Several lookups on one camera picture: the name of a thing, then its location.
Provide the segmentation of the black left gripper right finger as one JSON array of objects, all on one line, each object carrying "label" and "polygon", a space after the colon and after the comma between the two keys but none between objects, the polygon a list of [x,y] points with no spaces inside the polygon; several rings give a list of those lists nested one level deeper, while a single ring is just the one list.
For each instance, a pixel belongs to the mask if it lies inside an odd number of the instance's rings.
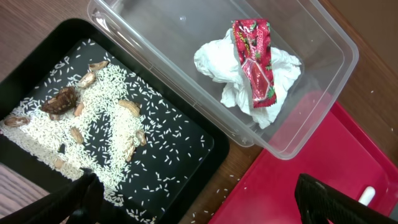
[{"label": "black left gripper right finger", "polygon": [[303,224],[397,224],[308,174],[300,174],[295,201]]}]

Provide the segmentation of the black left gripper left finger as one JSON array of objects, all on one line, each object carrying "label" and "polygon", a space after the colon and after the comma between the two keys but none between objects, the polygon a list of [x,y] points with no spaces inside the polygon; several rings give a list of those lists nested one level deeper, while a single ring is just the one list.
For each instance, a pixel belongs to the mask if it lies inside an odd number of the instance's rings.
[{"label": "black left gripper left finger", "polygon": [[89,168],[66,187],[1,218],[1,224],[95,224],[100,218],[104,185]]}]

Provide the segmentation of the white plastic spoon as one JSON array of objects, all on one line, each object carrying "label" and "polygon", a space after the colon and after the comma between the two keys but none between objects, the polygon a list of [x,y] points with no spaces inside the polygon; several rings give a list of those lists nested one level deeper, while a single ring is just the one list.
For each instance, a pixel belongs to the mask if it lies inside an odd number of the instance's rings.
[{"label": "white plastic spoon", "polygon": [[376,195],[376,190],[372,186],[367,186],[362,192],[358,202],[362,205],[368,206]]}]

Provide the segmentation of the white napkin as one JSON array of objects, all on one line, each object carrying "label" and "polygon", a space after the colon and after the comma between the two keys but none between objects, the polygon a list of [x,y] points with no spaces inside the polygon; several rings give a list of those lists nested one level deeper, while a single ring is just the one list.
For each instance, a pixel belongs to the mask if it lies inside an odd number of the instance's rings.
[{"label": "white napkin", "polygon": [[194,55],[194,64],[200,73],[210,77],[214,82],[226,84],[221,103],[227,108],[239,106],[240,110],[251,116],[262,129],[276,120],[290,87],[301,75],[300,60],[284,50],[272,47],[271,63],[277,101],[265,108],[254,108],[251,87],[238,62],[231,29],[226,31],[223,39],[202,45]]}]

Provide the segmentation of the red snack wrapper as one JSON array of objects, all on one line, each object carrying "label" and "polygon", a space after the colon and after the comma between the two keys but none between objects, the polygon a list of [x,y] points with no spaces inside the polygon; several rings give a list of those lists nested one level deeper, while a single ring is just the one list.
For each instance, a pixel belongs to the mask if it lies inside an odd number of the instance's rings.
[{"label": "red snack wrapper", "polygon": [[251,86],[253,107],[276,104],[269,22],[265,19],[235,20],[232,28],[239,62]]}]

